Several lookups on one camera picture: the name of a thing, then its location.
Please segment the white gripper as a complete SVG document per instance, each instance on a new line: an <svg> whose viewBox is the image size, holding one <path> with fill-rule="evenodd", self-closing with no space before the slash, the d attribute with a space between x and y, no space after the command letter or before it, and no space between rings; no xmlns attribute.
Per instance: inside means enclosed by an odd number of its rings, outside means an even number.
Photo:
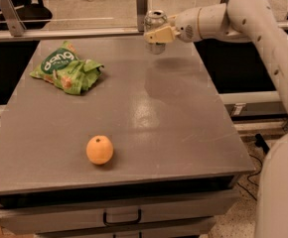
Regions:
<svg viewBox="0 0 288 238"><path fill-rule="evenodd" d="M168 24L158 28L144 30L144 40L149 44L169 44L176 40L185 43L198 42L201 39L199 32L199 14L201 8L191 8L178 15L167 18Z"/></svg>

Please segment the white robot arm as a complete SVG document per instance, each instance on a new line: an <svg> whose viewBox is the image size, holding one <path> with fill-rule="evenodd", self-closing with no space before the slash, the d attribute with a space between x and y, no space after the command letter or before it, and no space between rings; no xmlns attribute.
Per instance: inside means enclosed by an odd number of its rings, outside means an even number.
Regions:
<svg viewBox="0 0 288 238"><path fill-rule="evenodd" d="M288 34L277 23L268 0L228 0L173 16L162 10L145 15L144 40L154 54L176 40L207 39L252 43L288 115ZM288 133L274 143L263 162L254 238L288 238Z"/></svg>

